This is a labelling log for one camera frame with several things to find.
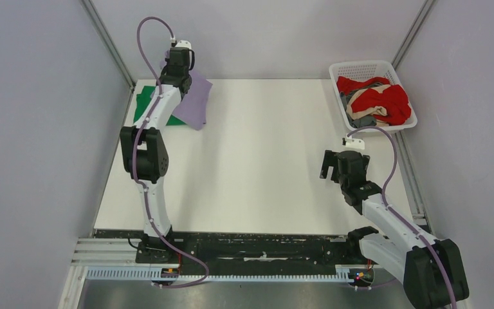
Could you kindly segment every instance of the red cloth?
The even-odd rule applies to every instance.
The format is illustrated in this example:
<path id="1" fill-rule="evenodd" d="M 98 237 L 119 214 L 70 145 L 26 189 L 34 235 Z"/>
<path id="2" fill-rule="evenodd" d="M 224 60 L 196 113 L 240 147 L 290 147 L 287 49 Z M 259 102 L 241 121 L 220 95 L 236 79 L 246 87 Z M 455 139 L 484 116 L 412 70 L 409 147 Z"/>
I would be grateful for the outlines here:
<path id="1" fill-rule="evenodd" d="M 340 76 L 336 85 L 340 92 L 348 94 L 352 90 L 368 86 L 375 82 L 389 84 L 389 80 L 383 77 L 374 77 L 366 82 L 356 82 L 355 80 Z M 408 96 L 400 85 L 393 85 L 383 90 L 382 93 L 373 89 L 367 89 L 351 104 L 351 109 L 353 113 L 357 113 L 376 106 L 384 107 L 387 110 L 387 116 L 373 115 L 373 117 L 388 123 L 390 126 L 404 124 L 412 114 L 412 109 L 408 105 Z"/>
<path id="2" fill-rule="evenodd" d="M 350 92 L 353 90 L 360 89 L 362 87 L 366 87 L 370 84 L 374 84 L 375 82 L 380 82 L 384 85 L 390 85 L 391 83 L 389 82 L 389 79 L 386 79 L 385 77 L 374 77 L 373 79 L 369 79 L 366 82 L 358 82 L 356 80 L 348 79 L 343 76 L 338 77 L 338 82 L 336 82 L 336 86 L 338 86 L 338 90 L 340 92 L 345 93 L 345 95 L 348 95 Z"/>

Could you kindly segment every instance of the gray cloth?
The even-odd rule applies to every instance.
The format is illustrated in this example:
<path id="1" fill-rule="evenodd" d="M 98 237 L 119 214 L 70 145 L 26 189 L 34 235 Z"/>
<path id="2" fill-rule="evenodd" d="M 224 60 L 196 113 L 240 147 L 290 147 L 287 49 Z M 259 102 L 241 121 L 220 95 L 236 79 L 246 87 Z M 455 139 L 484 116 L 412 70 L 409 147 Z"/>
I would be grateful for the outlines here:
<path id="1" fill-rule="evenodd" d="M 357 91 L 359 91 L 361 89 L 373 88 L 373 87 L 378 87 L 378 86 L 382 86 L 382 85 L 383 84 L 380 82 L 375 82 L 374 84 L 370 84 L 368 86 L 365 86 L 365 87 L 362 87 L 359 89 L 355 89 L 355 90 L 351 91 L 348 95 L 345 95 L 345 93 L 340 92 L 340 99 L 342 100 L 343 110 L 347 110 L 347 105 L 349 104 L 351 97 L 353 97 L 353 95 Z M 357 129 L 360 127 L 367 127 L 367 126 L 375 126 L 376 125 L 376 119 L 372 115 L 366 115 L 366 116 L 359 118 L 359 119 L 356 119 L 356 120 L 353 120 L 351 118 L 351 116 L 349 116 L 348 113 L 346 113 L 346 115 L 347 115 L 347 119 L 349 121 L 349 124 L 352 127 L 355 127 Z"/>

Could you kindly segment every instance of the gray wall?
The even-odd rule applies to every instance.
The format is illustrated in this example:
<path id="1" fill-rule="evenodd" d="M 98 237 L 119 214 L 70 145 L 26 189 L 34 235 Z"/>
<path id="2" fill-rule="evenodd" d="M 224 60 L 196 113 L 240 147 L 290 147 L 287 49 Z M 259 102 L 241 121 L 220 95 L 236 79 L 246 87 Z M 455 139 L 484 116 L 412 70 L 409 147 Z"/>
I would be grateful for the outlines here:
<path id="1" fill-rule="evenodd" d="M 340 61 L 391 61 L 423 0 L 93 0 L 132 76 L 152 78 L 139 57 L 138 23 L 148 15 L 189 40 L 196 68 L 212 79 L 329 78 Z M 153 63 L 169 33 L 145 24 L 143 47 Z"/>
<path id="2" fill-rule="evenodd" d="M 129 92 L 79 1 L 0 0 L 0 308 L 55 308 Z"/>
<path id="3" fill-rule="evenodd" d="M 494 1 L 439 1 L 398 69 L 437 234 L 460 246 L 474 308 L 494 308 Z"/>

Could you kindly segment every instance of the white table surface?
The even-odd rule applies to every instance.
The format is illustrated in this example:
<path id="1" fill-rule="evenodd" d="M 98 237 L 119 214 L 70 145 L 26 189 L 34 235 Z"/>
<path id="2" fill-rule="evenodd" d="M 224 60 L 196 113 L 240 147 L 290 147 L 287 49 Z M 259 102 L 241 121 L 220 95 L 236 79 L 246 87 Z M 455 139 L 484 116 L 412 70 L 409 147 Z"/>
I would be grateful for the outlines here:
<path id="1" fill-rule="evenodd" d="M 345 203 L 338 184 L 319 179 L 325 150 L 345 150 L 330 80 L 211 82 L 207 125 L 163 130 L 170 160 L 164 190 L 174 230 L 346 234 L 370 225 Z M 138 81 L 125 126 L 146 85 L 154 81 Z M 392 167 L 391 145 L 383 135 L 363 139 L 362 153 L 371 157 L 368 179 L 382 186 Z M 411 218 L 398 166 L 387 195 Z M 119 145 L 95 228 L 142 230 L 142 211 Z"/>

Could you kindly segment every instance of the plastic basket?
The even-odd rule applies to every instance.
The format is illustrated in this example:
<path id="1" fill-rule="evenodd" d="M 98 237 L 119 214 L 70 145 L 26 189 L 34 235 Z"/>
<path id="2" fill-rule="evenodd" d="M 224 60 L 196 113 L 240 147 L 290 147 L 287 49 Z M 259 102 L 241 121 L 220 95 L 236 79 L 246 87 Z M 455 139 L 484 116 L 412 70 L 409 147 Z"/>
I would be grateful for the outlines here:
<path id="1" fill-rule="evenodd" d="M 334 93 L 336 93 L 336 100 L 338 100 L 338 105 L 340 107 L 340 111 L 342 112 L 343 123 L 347 132 L 351 132 L 356 128 L 350 125 L 347 119 L 347 113 L 343 108 L 342 100 L 340 98 L 340 91 L 336 86 L 336 81 L 338 81 L 339 76 L 347 77 L 348 79 L 352 80 L 358 80 L 360 82 L 369 80 L 373 77 L 385 77 L 386 79 L 389 79 L 392 85 L 398 84 L 402 86 L 397 73 L 395 72 L 395 69 L 393 68 L 391 63 L 387 61 L 369 60 L 335 63 L 330 66 L 329 73 L 331 74 L 331 79 L 334 86 Z M 386 130 L 389 133 L 396 133 L 398 131 L 416 126 L 416 113 L 414 112 L 414 108 L 412 107 L 412 103 L 410 101 L 408 101 L 408 105 L 410 106 L 410 108 L 412 108 L 412 114 L 404 124 L 401 124 L 400 126 L 382 127 L 382 129 Z M 381 132 L 374 129 L 368 129 L 363 133 L 363 135 L 374 135 L 375 133 L 381 134 Z"/>

